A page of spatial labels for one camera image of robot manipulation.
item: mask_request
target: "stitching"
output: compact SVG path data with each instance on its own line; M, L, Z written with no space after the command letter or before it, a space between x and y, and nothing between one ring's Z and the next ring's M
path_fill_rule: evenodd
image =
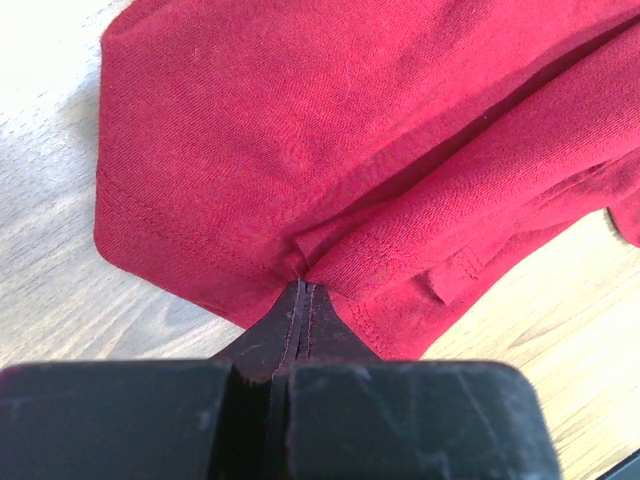
M98 172L102 175L102 177L106 180L107 184L109 186L111 186L114 190L116 190L120 195L128 198L129 200L131 200L132 202L134 202L136 205L138 205L139 207L154 213L160 217L166 218L167 220L171 221L172 223L175 223L176 225L178 225L180 228L187 230L190 234L194 235L197 238L200 238L202 240L202 242L204 242L204 244L211 244L211 239L209 237L207 237L206 235L204 235L203 233L199 232L198 230L194 229L193 227L190 227L189 225L180 222L178 219L176 219L175 217L169 216L168 214L158 210L157 208L154 208L150 205L147 205L145 203L143 203L142 201L138 200L137 198L133 197L132 195L130 195L129 193L127 193L126 191L122 190L122 188L120 188L111 178L109 178L109 176L107 175L107 173L104 171L104 169L102 167L98 168ZM106 186L101 185L100 183L98 183L98 188L101 188L102 190L106 190ZM128 208L126 208L125 206L121 205L121 207L124 210L129 211ZM253 262L251 259L249 258L241 258L239 257L237 254L229 251L228 249L224 248L223 246L216 244L216 249L220 250L222 253L229 255L230 257L235 258L236 260L239 260L241 262L248 262L251 265L253 265L254 267L260 268L261 270L264 270L265 272L269 272L272 273L271 270L269 270L268 268L266 268L264 265L260 265L259 263Z
M276 374L280 371L280 369L284 365L285 360L287 359L287 353L289 353L289 347L291 346L291 334L293 333L293 325L296 322L296 309L298 308L298 298L300 298L300 280L299 279L296 285L296 301L293 303L293 312L291 315L291 321L289 322L287 336L285 337L285 341L284 341L284 349L282 350L282 355L280 356L280 361L278 362L278 366L271 374L271 378L276 376Z
M360 310L360 306L352 304L351 302L348 302L347 305L349 306L349 310L351 310L353 320L356 322L356 325L358 325L362 333L367 337L369 343L371 343L371 345L373 345L383 355L386 354L391 356L389 349L380 341L380 337L378 337L378 335L366 325L366 320L362 314L362 310Z
M314 284L311 287L311 293L310 293L310 297L309 297L309 318L308 318L308 324L307 324L307 358L311 358L311 349L313 347L313 339L311 338L311 331L313 330L313 320L314 320L314 315L313 315L313 297L315 295L315 291L316 291L316 285Z
M364 309L365 314L366 314L367 318L369 319L369 324L371 324L371 323L373 322L373 318L371 317L371 313L369 312L369 308L367 307L367 303L366 303L366 302L363 302L363 303L362 303L362 308ZM373 329L372 329L370 326L368 326L367 328L369 329L369 332L370 332L371 334L375 335L375 337L376 337L376 339L377 339L377 341L378 341L378 347L380 347L380 349L381 349L381 350L386 351L386 352L387 352L387 355L389 355L390 357L391 357L391 356L393 356L393 355L391 355L391 349L390 349L390 348L387 346L387 344L386 344L386 343L385 343L385 342L384 342L384 341L383 341L383 340L378 336L378 334L377 334L377 333L375 333L375 332L373 331Z
M113 202L116 206L120 207L122 210L124 210L128 215L132 216L133 218L140 220L140 221L144 221L146 223L149 223L151 226L153 227L157 227L156 224L152 223L150 219L146 218L146 217L140 217L138 215L135 215L134 213L130 212L129 210L127 210L125 207L123 207L120 203L118 203L118 201L112 196L110 195L108 192L105 191L105 193L107 193L107 195L104 197L104 200L106 200L104 202L104 204L109 207L109 209L115 213L120 219L122 219L123 221L130 223L130 219L127 219L125 217L122 216L122 214L120 214L116 208L114 207L114 205L111 204L111 202ZM170 240L172 242L174 242L176 245L180 246L181 248L183 248L184 250L186 250L187 252L190 252L191 254L195 255L196 257L200 258L201 260L203 260L205 263L209 264L209 265L213 265L217 268L219 268L220 270L222 270L225 273L228 273L230 275L235 275L241 278L244 278L245 280L249 280L252 282L256 282L259 285L263 286L263 287L267 287L267 288L271 288L271 285L269 285L268 283L265 283L263 280L260 280L258 278L251 278L248 277L247 275L244 275L242 273L239 272L231 272L223 267L220 266L219 263L215 262L214 260L212 260L211 258L208 258L206 256L204 256L199 250L193 249L185 244L183 244L182 242L180 242L180 240L176 237L173 237L171 235L163 235L158 229L154 228L154 229L149 229L149 232L153 233L154 235L156 235L159 238L162 238L163 240ZM189 239L187 237L183 237L181 236L181 238L189 241ZM231 263L231 265L233 265L234 267L237 268L241 268L239 265L236 265L234 263Z

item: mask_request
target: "red fabric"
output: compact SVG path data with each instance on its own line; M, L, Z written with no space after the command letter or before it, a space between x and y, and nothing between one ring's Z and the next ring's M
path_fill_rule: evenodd
M244 327L303 276L418 357L583 215L640 245L638 15L135 0L102 41L97 246Z

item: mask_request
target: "wooden table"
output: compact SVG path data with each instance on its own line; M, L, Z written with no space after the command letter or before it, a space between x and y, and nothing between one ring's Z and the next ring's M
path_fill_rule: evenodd
M238 327L92 240L98 38L129 0L0 2L0 366L206 357ZM595 213L503 278L425 358L524 370L567 479L640 447L640 250Z

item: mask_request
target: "folded shirt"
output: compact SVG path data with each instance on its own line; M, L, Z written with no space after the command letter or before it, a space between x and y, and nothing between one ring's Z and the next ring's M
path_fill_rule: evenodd
M135 0L102 51L99 251L243 327L302 277L417 358L587 213L640 246L640 0Z

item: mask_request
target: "light wood surface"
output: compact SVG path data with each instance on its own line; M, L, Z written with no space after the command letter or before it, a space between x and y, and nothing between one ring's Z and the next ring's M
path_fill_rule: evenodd
M0 367L206 357L238 327L93 246L98 38L130 0L0 0ZM640 447L640 249L594 213L503 278L425 358L536 386L567 479Z

